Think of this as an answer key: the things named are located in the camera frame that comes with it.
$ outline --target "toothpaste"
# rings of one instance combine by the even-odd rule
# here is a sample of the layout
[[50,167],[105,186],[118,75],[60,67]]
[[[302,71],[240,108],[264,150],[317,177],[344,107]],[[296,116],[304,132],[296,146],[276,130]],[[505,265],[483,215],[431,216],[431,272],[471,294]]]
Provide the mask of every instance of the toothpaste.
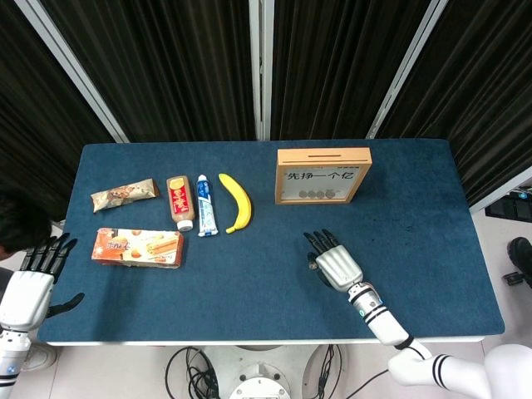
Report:
[[205,175],[198,177],[196,183],[198,193],[198,211],[199,211],[199,233],[200,237],[209,237],[216,235],[216,221],[214,220],[213,202],[210,198],[209,181]]

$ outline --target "robotic arm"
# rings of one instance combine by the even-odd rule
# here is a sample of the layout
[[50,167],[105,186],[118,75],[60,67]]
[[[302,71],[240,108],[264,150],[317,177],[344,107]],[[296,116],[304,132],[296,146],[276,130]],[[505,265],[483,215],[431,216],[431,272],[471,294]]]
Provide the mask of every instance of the robotic arm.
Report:
[[318,252],[308,254],[309,265],[318,269],[325,284],[348,293],[350,304],[383,345],[400,351],[388,362],[397,382],[441,387],[475,399],[532,395],[532,349],[502,345],[485,356],[484,365],[448,355],[433,356],[393,317],[376,289],[362,281],[362,270],[345,247],[327,230],[322,232],[304,234]]
[[0,304],[0,399],[9,398],[17,381],[32,344],[27,333],[45,318],[73,309],[85,295],[79,293],[68,303],[48,307],[53,286],[76,245],[75,239],[67,242],[68,235],[51,237],[30,249],[20,271],[9,280]]

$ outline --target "yellow banana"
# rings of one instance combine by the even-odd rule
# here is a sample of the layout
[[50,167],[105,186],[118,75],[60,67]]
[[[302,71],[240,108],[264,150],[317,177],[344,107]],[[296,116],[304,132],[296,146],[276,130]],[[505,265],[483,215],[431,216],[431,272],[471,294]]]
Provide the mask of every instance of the yellow banana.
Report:
[[231,234],[235,230],[240,230],[246,227],[251,219],[251,201],[241,185],[239,185],[231,176],[225,173],[218,175],[219,181],[224,185],[228,192],[236,200],[239,206],[239,214],[234,221],[233,227],[225,230],[225,233]]

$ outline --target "candy bar wrapper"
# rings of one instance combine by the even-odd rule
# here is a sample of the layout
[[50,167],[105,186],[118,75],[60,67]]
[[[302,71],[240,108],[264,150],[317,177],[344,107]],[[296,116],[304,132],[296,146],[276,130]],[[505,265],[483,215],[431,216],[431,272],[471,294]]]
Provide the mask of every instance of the candy bar wrapper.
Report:
[[123,264],[178,268],[183,255],[183,235],[178,231],[98,229],[92,260]]
[[91,195],[94,204],[93,212],[96,213],[102,209],[115,208],[138,200],[155,198],[159,196],[159,189],[153,179],[146,179],[122,185],[115,189],[100,191]]

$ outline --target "sauce bottle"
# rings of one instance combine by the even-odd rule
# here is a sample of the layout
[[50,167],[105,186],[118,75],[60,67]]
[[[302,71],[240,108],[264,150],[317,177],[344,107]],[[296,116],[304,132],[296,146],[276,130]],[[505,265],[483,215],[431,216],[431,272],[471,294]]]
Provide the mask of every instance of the sauce bottle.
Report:
[[166,181],[166,186],[170,199],[170,212],[172,219],[177,223],[177,229],[179,231],[192,229],[195,213],[189,179],[186,176],[170,177]]

